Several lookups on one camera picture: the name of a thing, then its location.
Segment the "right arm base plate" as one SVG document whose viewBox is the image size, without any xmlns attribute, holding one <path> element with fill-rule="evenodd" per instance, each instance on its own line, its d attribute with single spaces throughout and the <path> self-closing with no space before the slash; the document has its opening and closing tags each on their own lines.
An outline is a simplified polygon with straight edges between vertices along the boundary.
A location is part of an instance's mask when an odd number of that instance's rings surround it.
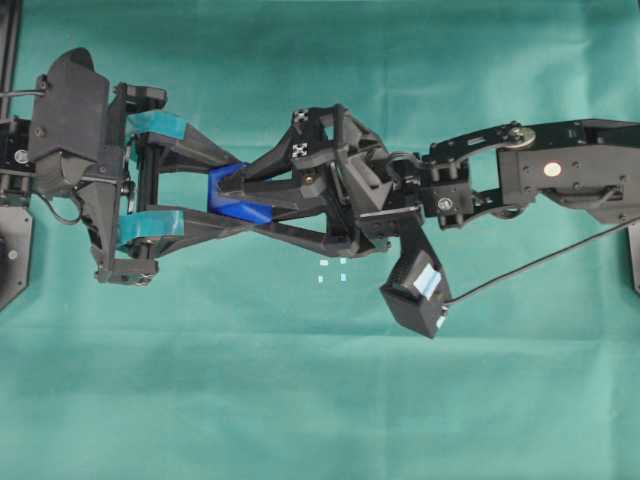
<svg viewBox="0 0 640 480">
<path fill-rule="evenodd" d="M 628 270 L 629 286 L 635 295 L 639 295 L 639 222 L 625 225 L 622 246 L 623 265 Z"/>
</svg>

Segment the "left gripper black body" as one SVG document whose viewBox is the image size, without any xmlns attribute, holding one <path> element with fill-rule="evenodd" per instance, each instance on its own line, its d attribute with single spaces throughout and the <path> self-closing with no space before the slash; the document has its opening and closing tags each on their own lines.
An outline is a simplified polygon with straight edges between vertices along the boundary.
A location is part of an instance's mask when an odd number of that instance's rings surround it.
<svg viewBox="0 0 640 480">
<path fill-rule="evenodd" d="M 120 83 L 114 94 L 106 110 L 104 140 L 95 171 L 83 178 L 82 223 L 89 234 L 98 282 L 146 286 L 158 272 L 156 261 L 116 257 L 120 201 L 129 181 L 125 130 L 130 114 L 164 107 L 167 93 L 157 87 Z"/>
</svg>

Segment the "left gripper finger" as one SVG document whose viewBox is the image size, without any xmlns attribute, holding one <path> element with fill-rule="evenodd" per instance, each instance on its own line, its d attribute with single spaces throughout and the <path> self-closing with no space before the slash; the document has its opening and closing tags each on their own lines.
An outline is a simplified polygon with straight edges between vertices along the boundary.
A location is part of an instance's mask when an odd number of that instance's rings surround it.
<svg viewBox="0 0 640 480">
<path fill-rule="evenodd" d="M 177 206 L 152 205 L 119 219 L 117 248 L 140 258 L 149 248 L 159 258 L 209 240 L 222 239 L 272 221 L 272 208 L 234 204 L 220 212 L 203 212 Z"/>
<path fill-rule="evenodd" d="M 127 121 L 140 168 L 149 167 L 159 173 L 207 174 L 241 164 L 236 156 L 176 114 L 151 110 L 129 115 Z"/>
</svg>

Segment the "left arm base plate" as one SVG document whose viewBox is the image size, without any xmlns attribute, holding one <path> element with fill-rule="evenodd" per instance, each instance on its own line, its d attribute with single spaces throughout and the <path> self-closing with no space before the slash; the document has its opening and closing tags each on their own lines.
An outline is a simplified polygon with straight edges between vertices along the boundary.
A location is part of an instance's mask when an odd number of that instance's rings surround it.
<svg viewBox="0 0 640 480">
<path fill-rule="evenodd" d="M 25 207 L 1 207 L 1 309 L 29 285 L 33 217 Z"/>
</svg>

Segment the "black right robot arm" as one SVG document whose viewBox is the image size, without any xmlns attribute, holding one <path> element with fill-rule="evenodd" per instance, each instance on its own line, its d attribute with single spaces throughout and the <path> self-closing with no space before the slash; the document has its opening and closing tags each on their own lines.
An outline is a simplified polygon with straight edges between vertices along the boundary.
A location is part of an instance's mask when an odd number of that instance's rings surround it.
<svg viewBox="0 0 640 480">
<path fill-rule="evenodd" d="M 212 171 L 210 194 L 242 205 L 259 233 L 328 257 L 417 242 L 427 218 L 511 219 L 538 195 L 617 224 L 639 213 L 639 126 L 511 122 L 419 154 L 389 150 L 343 105 L 300 109 L 271 151 Z"/>
</svg>

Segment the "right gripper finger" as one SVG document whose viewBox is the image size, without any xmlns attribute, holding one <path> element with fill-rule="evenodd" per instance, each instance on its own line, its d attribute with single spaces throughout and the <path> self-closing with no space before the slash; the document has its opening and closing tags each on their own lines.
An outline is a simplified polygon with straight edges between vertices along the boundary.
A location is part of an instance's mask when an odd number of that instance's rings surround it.
<svg viewBox="0 0 640 480">
<path fill-rule="evenodd" d="M 294 122 L 273 149 L 234 175 L 234 184 L 245 186 L 260 182 L 279 183 L 283 181 L 278 180 L 282 174 L 289 174 L 286 181 L 290 186 L 309 185 L 309 179 L 311 183 L 324 183 L 326 174 L 322 167 L 303 168 L 298 164 L 301 160 L 309 159 L 314 150 L 326 147 L 328 142 L 325 125 L 321 120 Z"/>
<path fill-rule="evenodd" d="M 309 183 L 292 180 L 251 181 L 243 174 L 231 174 L 218 184 L 223 198 L 272 208 L 272 220 L 254 230 L 272 239 L 326 257 L 359 258 L 386 252 L 387 240 L 370 240 L 356 224 L 353 209 L 340 200 L 334 182 L 322 175 Z M 323 232 L 288 225 L 292 219 L 326 216 Z"/>
</svg>

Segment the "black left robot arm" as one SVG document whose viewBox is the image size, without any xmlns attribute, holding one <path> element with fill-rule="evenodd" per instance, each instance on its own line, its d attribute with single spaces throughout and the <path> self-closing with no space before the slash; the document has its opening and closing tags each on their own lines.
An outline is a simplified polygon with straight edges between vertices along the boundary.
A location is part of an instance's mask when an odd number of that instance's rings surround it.
<svg viewBox="0 0 640 480">
<path fill-rule="evenodd" d="M 51 129 L 2 122 L 2 206 L 27 206 L 33 195 L 71 199 L 89 233 L 96 279 L 123 285 L 148 284 L 160 256 L 270 223 L 271 207 L 219 196 L 219 181 L 242 163 L 164 111 L 166 101 L 163 89 L 120 83 L 97 125 L 65 128 L 49 153 L 36 143 L 51 139 Z M 181 171 L 208 174 L 207 211 L 158 204 L 160 174 Z"/>
</svg>

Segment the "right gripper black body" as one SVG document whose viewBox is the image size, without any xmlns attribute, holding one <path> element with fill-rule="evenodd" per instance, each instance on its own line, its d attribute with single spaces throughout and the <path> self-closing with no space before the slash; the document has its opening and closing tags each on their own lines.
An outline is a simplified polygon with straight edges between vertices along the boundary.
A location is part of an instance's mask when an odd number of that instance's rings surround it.
<svg viewBox="0 0 640 480">
<path fill-rule="evenodd" d="M 403 249 L 424 248 L 420 157 L 388 150 L 346 107 L 293 112 L 289 166 L 301 196 L 293 216 L 326 216 L 323 232 L 291 226 L 291 243 L 309 250 L 387 250 L 396 237 Z"/>
</svg>

